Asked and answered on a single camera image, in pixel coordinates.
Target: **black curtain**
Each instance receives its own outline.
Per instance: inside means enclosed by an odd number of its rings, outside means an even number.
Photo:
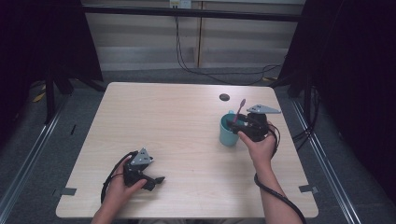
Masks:
[[[298,24],[279,78],[294,96],[317,86],[346,142],[396,203],[396,2],[306,0],[303,15],[311,20]]]
[[[102,80],[91,32],[78,0],[6,1],[0,6],[0,139],[12,132],[13,118],[30,85],[44,80],[50,65]],[[64,70],[58,75],[71,77]]]

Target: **wire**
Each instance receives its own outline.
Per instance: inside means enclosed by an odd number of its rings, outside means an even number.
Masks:
[[[294,204],[292,203],[287,197],[281,195],[280,193],[274,191],[273,189],[270,189],[266,186],[264,186],[264,184],[262,184],[259,180],[259,178],[257,177],[257,174],[254,175],[254,182],[256,183],[257,186],[259,186],[261,189],[265,190],[266,192],[270,193],[271,195],[275,196],[276,198],[278,198],[280,201],[282,201],[283,203],[287,204],[289,207],[291,207],[294,212],[297,213],[297,215],[299,216],[300,220],[305,224],[306,220],[305,217],[303,215],[303,213],[300,211],[300,209]]]
[[[181,53],[181,44],[180,44],[180,35],[179,35],[179,28],[178,28],[178,17],[175,16],[175,23],[176,23],[176,40],[177,40],[177,62],[178,65],[186,72],[195,74],[195,75],[199,75],[199,76],[206,76],[206,77],[210,77],[212,79],[215,79],[216,81],[228,84],[228,85],[239,85],[239,86],[250,86],[250,85],[254,85],[260,81],[262,81],[262,79],[264,78],[264,74],[266,72],[269,72],[271,70],[274,70],[277,67],[282,66],[282,64],[269,64],[264,66],[264,68],[260,71],[260,72],[250,72],[250,73],[202,73],[202,72],[198,72],[198,71],[192,71],[184,62],[183,59],[183,55]],[[232,82],[228,82],[222,79],[219,79],[217,77],[213,77],[213,76],[221,76],[221,75],[260,75],[260,78],[257,78],[256,80],[249,82],[249,83],[232,83]]]
[[[122,174],[113,175],[113,176],[111,176],[111,179],[113,179],[114,177],[117,177],[119,175],[123,175],[123,173]]]
[[[120,164],[121,164],[127,157],[132,156],[133,154],[134,154],[133,152],[130,152],[130,153],[126,154],[126,155],[125,155],[124,157],[122,157],[122,159],[120,159],[120,161],[117,162],[117,164],[114,166],[114,168],[113,168],[113,170],[111,171],[110,175],[108,175],[108,177],[107,177],[105,183],[103,183],[102,192],[101,192],[101,195],[100,195],[100,203],[103,203],[103,200],[104,200],[105,197],[106,197],[106,191],[107,191],[108,184],[109,184],[110,181],[113,179],[113,177],[116,176],[116,175],[113,175],[114,172],[117,170],[117,168],[120,166]]]
[[[312,99],[312,104],[315,107],[315,115],[313,120],[309,120],[309,124],[308,127],[303,130],[301,133],[296,134],[295,136],[293,136],[293,142],[296,143],[300,140],[302,140],[304,137],[304,141],[297,147],[297,151],[299,151],[303,145],[306,143],[306,141],[311,137],[312,132],[315,129],[315,125],[317,123],[317,119],[318,119],[318,111],[319,111],[319,105],[320,105],[320,96],[318,94],[318,91],[316,90],[315,87],[313,87],[314,89],[314,97]]]
[[[280,144],[280,131],[279,131],[279,129],[278,129],[276,126],[274,126],[273,124],[268,124],[268,126],[273,127],[273,128],[277,131],[277,135],[276,135],[276,133],[275,133],[274,131],[272,131],[271,129],[268,129],[268,131],[269,131],[271,134],[274,135],[274,138],[275,138],[275,141],[276,141],[276,145],[275,145],[274,152],[273,152],[273,157],[274,157],[274,155],[275,155],[275,153],[276,153],[276,151],[277,151],[277,147],[279,147],[279,144]]]
[[[322,60],[323,57],[324,57],[324,53],[325,53],[325,51],[326,51],[326,48],[327,48],[327,46],[329,45],[331,33],[332,33],[333,30],[335,29],[336,21],[337,21],[338,17],[340,16],[341,10],[342,10],[343,5],[344,5],[345,2],[346,2],[346,0],[343,0],[343,1],[341,2],[341,4],[340,4],[339,8],[337,9],[337,12],[336,12],[336,14],[335,14],[334,20],[332,21],[332,25],[331,25],[331,28],[330,28],[330,30],[329,30],[328,35],[322,37],[322,38],[325,39],[325,40],[322,39],[321,41],[319,41],[319,43],[321,43],[322,41],[324,41],[324,44],[322,45],[322,46],[324,46],[324,47],[322,48],[322,51],[319,53],[319,56],[316,58],[318,62],[319,62],[320,60]],[[320,103],[320,100],[319,100],[319,98],[318,98],[317,104],[315,105],[315,103],[314,103],[314,106],[315,106],[315,116],[314,116],[314,120],[309,124],[310,127],[308,127],[304,132],[302,132],[302,133],[307,133],[307,137],[305,138],[305,140],[303,141],[303,143],[302,143],[299,147],[297,147],[297,151],[301,149],[301,147],[302,147],[302,146],[304,145],[304,143],[308,140],[308,138],[311,136],[311,133],[312,133],[313,130],[314,130],[315,123],[316,123],[316,119],[317,119],[317,116],[318,116],[318,105],[319,105],[319,103]]]

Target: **forearm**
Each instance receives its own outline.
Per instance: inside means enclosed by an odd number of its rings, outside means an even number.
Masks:
[[[91,224],[109,224],[115,218],[117,212],[113,209],[105,209],[103,206],[93,216]]]
[[[269,189],[272,189],[286,197],[280,187],[271,165],[255,165],[259,181]],[[262,207],[267,223],[302,223],[297,213],[287,204],[274,195],[261,189]]]

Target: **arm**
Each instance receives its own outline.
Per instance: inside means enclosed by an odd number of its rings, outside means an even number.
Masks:
[[[271,166],[271,159],[276,143],[272,134],[269,133],[267,137],[260,142],[251,141],[250,138],[242,132],[239,132],[238,135],[248,147],[248,152],[253,160],[253,165],[256,169],[259,181],[264,184],[264,186],[286,196],[277,182]],[[302,223],[297,213],[287,204],[263,189],[260,190],[260,193],[267,223]]]
[[[106,197],[99,210],[95,213],[91,224],[111,223],[132,195],[146,184],[147,180],[141,179],[130,188],[125,186],[122,167],[128,159],[125,159],[114,172],[114,177],[107,189]]]

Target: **wrist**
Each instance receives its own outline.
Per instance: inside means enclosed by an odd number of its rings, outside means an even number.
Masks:
[[[260,173],[261,171],[272,171],[271,162],[263,162],[263,161],[253,161],[253,166],[256,169],[256,172]]]
[[[271,164],[260,164],[255,166],[257,177],[261,182],[272,180],[275,176]]]
[[[112,209],[111,207],[106,207],[104,204],[99,208],[99,210],[95,213],[92,223],[94,224],[105,224],[111,223],[116,216],[117,211]]]

